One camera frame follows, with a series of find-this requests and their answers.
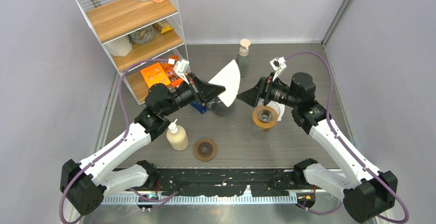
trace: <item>gray tabletop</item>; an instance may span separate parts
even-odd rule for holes
[[[188,45],[191,71],[200,79],[209,81],[228,62],[235,59],[239,46],[233,45]],[[252,88],[262,76],[272,71],[269,61],[274,57],[287,56],[299,51],[315,51],[323,54],[320,44],[253,44],[250,47],[248,76],[241,78],[240,91]],[[312,75],[316,84],[316,100],[326,106],[329,91],[329,76],[323,65],[312,55],[299,55],[286,62],[287,69],[280,79],[289,84],[292,75],[302,71]],[[122,90],[124,103],[132,121],[145,107],[138,105],[127,88]],[[235,100],[235,112],[228,117],[218,117],[212,111],[200,114],[186,106],[170,118],[178,119],[188,134],[189,145],[184,151],[175,151],[161,135],[151,144],[139,149],[120,167],[128,167],[139,160],[148,160],[158,167],[287,167],[307,158],[314,158],[325,167],[337,165],[315,140],[298,127],[286,108],[282,121],[267,133],[259,133],[252,120],[253,108]],[[334,94],[331,114],[339,128],[347,134],[339,101]],[[107,142],[116,138],[125,129],[121,107],[117,102],[108,131]],[[211,138],[217,145],[216,157],[208,162],[197,160],[194,144],[202,138]]]

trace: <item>blue object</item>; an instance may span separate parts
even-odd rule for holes
[[[200,114],[204,114],[206,112],[206,107],[198,104],[196,101],[193,101],[190,104],[191,106],[195,107],[195,109],[197,109],[200,112]]]

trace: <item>white pump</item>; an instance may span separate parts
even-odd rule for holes
[[[168,130],[172,134],[176,134],[178,132],[178,128],[177,128],[176,122],[177,122],[177,119],[174,122],[171,122],[171,124],[168,126]]]

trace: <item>gray bottle with beige cap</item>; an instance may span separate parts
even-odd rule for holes
[[[248,47],[251,42],[249,39],[241,40],[241,47],[239,48],[239,53],[236,58],[236,63],[239,66],[239,72],[241,73],[241,77],[245,77],[248,75],[248,65],[250,63],[250,55],[248,54]]]

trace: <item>yellow snack bag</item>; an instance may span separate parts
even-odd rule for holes
[[[174,29],[167,20],[161,20],[154,23],[154,25],[160,30],[160,34],[164,34]]]

